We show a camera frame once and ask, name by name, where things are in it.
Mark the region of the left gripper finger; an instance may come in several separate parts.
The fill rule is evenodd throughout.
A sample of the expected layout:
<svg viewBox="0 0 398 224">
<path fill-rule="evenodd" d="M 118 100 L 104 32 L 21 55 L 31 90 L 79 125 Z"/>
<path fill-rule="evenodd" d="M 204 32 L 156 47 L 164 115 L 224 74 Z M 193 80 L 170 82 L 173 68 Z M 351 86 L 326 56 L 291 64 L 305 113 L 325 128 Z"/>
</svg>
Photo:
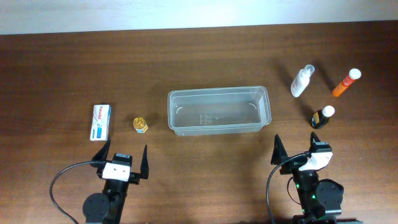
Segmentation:
<svg viewBox="0 0 398 224">
<path fill-rule="evenodd" d="M 141 160 L 141 167 L 140 167 L 140 178 L 141 179 L 148 179 L 149 178 L 149 161 L 147 158 L 147 145 L 144 147 L 144 152 L 142 155 Z"/>
<path fill-rule="evenodd" d="M 108 156 L 109 148 L 111 145 L 111 140 L 108 139 L 104 146 L 92 157 L 92 166 L 102 166 L 106 163 L 106 158 Z"/>
</svg>

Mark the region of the dark bottle white cap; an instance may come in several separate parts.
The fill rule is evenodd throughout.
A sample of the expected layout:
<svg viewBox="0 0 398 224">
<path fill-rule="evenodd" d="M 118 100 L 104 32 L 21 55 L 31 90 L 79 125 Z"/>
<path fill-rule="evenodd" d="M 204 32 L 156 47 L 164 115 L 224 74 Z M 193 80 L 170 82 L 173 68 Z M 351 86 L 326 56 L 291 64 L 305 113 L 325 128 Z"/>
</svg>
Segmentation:
<svg viewBox="0 0 398 224">
<path fill-rule="evenodd" d="M 326 125 L 330 118 L 334 115 L 335 108 L 333 106 L 325 106 L 323 109 L 318 110 L 314 113 L 310 120 L 311 127 L 314 129 L 320 129 Z"/>
</svg>

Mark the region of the white spray bottle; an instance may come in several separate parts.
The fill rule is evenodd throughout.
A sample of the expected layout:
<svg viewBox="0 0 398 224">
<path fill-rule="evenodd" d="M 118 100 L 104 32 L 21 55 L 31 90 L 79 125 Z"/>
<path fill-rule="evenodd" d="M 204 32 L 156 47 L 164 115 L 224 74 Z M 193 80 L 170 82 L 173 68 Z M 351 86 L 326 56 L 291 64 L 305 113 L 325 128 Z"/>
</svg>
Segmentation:
<svg viewBox="0 0 398 224">
<path fill-rule="evenodd" d="M 310 78 L 315 71 L 313 65 L 306 65 L 299 71 L 295 79 L 293 80 L 290 90 L 294 97 L 299 97 L 310 83 Z"/>
</svg>

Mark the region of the orange tube white cap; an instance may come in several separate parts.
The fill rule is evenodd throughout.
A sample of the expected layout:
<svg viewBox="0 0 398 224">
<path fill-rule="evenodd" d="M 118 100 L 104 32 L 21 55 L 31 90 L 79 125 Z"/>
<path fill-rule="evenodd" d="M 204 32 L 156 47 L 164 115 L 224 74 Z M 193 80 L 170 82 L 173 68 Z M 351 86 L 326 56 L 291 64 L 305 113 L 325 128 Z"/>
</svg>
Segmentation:
<svg viewBox="0 0 398 224">
<path fill-rule="evenodd" d="M 352 68 L 347 76 L 332 91 L 332 95 L 335 97 L 341 96 L 359 78 L 361 78 L 361 71 L 357 68 Z"/>
</svg>

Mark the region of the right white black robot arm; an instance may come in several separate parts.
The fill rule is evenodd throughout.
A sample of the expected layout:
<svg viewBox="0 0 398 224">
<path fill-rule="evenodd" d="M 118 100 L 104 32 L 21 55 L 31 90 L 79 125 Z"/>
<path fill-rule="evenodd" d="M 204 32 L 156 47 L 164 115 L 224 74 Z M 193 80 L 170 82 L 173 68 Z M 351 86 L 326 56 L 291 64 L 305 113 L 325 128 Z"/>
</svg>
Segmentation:
<svg viewBox="0 0 398 224">
<path fill-rule="evenodd" d="M 341 215 L 344 187 L 331 179 L 320 180 L 318 171 L 325 168 L 333 156 L 327 142 L 319 140 L 312 132 L 310 148 L 301 154 L 288 156 L 278 135 L 274 138 L 271 164 L 275 165 L 267 180 L 269 189 L 272 175 L 280 170 L 282 175 L 292 175 L 302 208 L 301 215 L 295 215 L 292 223 L 336 223 Z"/>
</svg>

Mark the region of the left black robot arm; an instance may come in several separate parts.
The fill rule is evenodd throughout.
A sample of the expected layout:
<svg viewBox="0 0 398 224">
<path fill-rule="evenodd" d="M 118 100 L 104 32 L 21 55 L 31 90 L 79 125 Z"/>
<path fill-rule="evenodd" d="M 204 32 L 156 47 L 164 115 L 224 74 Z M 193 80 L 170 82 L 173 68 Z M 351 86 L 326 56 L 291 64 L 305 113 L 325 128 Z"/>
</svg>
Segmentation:
<svg viewBox="0 0 398 224">
<path fill-rule="evenodd" d="M 115 153 L 111 160 L 107 159 L 111 141 L 93 156 L 92 166 L 97 168 L 96 174 L 105 180 L 103 190 L 88 196 L 83 203 L 85 222 L 89 224 L 117 224 L 121 221 L 128 187 L 138 185 L 140 180 L 149 177 L 147 146 L 144 147 L 140 172 L 132 172 L 132 156 Z"/>
</svg>

